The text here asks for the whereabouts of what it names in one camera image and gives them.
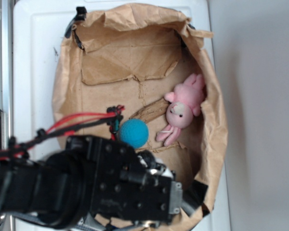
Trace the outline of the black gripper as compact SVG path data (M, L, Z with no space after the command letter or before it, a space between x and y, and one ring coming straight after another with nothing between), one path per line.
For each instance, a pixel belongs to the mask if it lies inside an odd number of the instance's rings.
M149 151L137 154L126 143L96 136L70 136L66 151L84 161L91 214L170 223L180 213L182 185Z

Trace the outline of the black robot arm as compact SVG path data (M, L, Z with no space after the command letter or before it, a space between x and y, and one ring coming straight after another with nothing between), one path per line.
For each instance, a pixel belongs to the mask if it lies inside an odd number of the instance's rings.
M170 223L182 197L181 183L149 151L96 136L71 136L42 162L0 163L0 213L35 212L55 229L87 214Z

